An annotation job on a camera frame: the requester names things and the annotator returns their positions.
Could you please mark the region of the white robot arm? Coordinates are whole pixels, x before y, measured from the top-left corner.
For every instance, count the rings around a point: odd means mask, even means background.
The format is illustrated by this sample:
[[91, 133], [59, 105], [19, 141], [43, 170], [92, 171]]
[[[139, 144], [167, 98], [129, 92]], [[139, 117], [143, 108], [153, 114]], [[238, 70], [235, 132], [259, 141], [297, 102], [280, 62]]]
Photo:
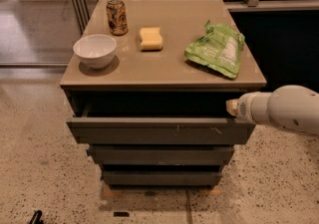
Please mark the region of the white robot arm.
[[247, 93], [226, 101], [226, 110], [247, 123], [319, 134], [319, 94], [305, 87], [290, 85], [272, 93]]

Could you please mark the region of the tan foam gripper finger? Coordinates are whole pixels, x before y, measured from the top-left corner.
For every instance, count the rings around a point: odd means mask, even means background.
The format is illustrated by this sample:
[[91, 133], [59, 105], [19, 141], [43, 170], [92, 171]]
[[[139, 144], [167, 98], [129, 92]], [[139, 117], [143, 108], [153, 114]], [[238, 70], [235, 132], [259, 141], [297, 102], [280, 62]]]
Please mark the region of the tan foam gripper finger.
[[237, 116], [238, 114], [238, 99], [228, 100], [226, 103], [226, 110], [229, 114]]

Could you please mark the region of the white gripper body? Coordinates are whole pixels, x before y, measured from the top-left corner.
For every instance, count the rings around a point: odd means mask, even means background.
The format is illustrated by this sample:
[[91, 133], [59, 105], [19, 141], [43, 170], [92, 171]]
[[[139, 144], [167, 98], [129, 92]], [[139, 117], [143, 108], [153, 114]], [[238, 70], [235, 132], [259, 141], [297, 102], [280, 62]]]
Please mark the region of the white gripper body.
[[237, 103], [237, 117], [247, 123], [270, 124], [268, 101], [271, 93], [254, 92], [242, 95]]

